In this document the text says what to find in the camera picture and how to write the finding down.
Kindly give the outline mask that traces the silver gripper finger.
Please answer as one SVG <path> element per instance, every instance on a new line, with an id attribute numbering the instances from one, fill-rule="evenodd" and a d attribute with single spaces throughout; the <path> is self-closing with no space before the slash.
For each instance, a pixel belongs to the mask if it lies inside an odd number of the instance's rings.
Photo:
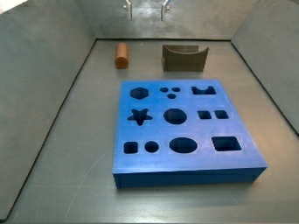
<path id="1" fill-rule="evenodd" d="M 132 17 L 134 17 L 132 2 L 131 2 L 131 0 L 126 0 L 124 9 L 126 9 L 126 11 L 128 13 L 128 19 L 131 20 Z"/>
<path id="2" fill-rule="evenodd" d="M 160 10 L 160 19 L 164 21 L 164 14 L 170 10 L 170 2 L 171 0 L 164 0 L 162 4 L 162 10 Z"/>

